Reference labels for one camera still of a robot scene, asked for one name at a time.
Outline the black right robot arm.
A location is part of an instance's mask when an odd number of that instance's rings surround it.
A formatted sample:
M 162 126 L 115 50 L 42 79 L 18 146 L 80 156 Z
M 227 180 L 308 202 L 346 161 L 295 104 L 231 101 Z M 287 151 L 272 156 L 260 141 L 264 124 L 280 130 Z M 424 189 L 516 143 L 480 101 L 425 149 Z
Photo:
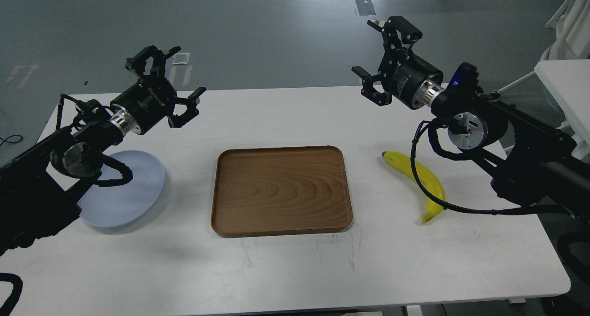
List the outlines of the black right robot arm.
M 378 106 L 397 99 L 411 110 L 427 106 L 433 114 L 417 127 L 406 160 L 406 174 L 432 204 L 465 214 L 565 213 L 588 219 L 589 165 L 573 156 L 577 143 L 572 137 L 503 103 L 497 91 L 486 94 L 478 69 L 468 62 L 443 86 L 443 72 L 413 51 L 422 32 L 404 17 L 367 24 L 381 34 L 384 54 L 374 76 L 361 66 L 352 67 L 362 81 L 361 95 Z M 416 161 L 424 134 L 438 156 L 470 161 L 485 171 L 496 195 L 515 207 L 466 208 L 429 189 L 427 173 L 419 172 Z

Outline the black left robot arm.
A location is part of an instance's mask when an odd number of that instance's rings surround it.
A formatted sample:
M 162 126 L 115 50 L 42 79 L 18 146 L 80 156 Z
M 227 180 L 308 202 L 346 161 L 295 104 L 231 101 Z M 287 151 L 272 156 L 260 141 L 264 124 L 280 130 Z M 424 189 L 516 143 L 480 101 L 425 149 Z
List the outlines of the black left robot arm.
M 165 76 L 168 59 L 180 51 L 148 46 L 127 58 L 125 68 L 137 82 L 109 105 L 60 95 L 55 131 L 1 167 L 1 253 L 30 247 L 69 226 L 92 186 L 129 183 L 130 167 L 105 155 L 127 133 L 144 135 L 162 119 L 180 128 L 198 116 L 205 87 L 181 98 Z

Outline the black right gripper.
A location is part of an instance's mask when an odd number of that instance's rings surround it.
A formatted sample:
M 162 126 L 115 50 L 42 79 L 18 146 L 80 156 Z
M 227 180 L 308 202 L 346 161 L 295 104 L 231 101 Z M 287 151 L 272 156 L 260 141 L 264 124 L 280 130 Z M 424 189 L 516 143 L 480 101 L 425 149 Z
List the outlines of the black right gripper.
M 424 106 L 420 88 L 428 80 L 440 85 L 444 74 L 413 53 L 413 45 L 422 38 L 422 32 L 403 16 L 390 16 L 383 25 L 368 20 L 367 25 L 381 34 L 384 55 L 378 68 L 381 76 L 352 66 L 351 71 L 361 79 L 361 95 L 380 107 L 390 105 L 392 96 L 412 110 Z M 381 82 L 384 92 L 375 89 L 376 82 Z

